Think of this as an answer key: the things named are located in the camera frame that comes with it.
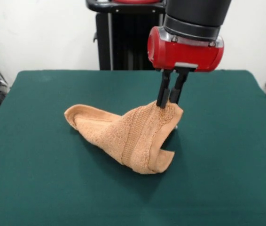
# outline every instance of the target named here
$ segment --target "towel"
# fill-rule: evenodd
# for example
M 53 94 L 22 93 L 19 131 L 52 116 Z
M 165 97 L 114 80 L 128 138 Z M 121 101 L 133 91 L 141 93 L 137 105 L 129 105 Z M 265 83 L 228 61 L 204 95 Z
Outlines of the towel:
M 88 105 L 74 105 L 64 113 L 67 122 L 88 142 L 140 174 L 162 173 L 169 167 L 174 152 L 161 146 L 182 114 L 177 104 L 168 102 L 161 109 L 156 101 L 123 116 Z

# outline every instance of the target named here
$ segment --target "green felt surface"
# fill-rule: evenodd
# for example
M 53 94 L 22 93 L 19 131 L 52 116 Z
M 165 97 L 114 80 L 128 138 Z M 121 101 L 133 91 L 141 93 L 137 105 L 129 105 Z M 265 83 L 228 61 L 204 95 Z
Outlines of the green felt surface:
M 21 72 L 0 108 L 0 226 L 266 226 L 266 96 L 249 72 L 189 76 L 164 174 L 119 165 L 64 119 L 78 103 L 145 105 L 160 77 Z

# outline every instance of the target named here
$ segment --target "white wall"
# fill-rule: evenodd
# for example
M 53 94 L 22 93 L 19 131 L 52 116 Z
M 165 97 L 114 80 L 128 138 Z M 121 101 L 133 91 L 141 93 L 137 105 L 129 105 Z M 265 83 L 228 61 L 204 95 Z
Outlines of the white wall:
M 0 69 L 98 69 L 95 13 L 85 0 L 0 0 Z M 222 69 L 247 69 L 266 82 L 266 0 L 232 0 L 221 35 Z

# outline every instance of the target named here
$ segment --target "red object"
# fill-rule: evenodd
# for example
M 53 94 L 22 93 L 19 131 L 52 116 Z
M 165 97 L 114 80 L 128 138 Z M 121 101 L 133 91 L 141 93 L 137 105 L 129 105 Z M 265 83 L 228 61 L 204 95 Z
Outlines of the red object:
M 160 0 L 113 0 L 114 2 L 125 4 L 151 4 L 160 2 Z
M 176 63 L 196 64 L 196 72 L 213 71 L 220 63 L 224 47 L 191 46 L 160 39 L 153 27 L 148 39 L 148 57 L 155 68 L 174 69 Z

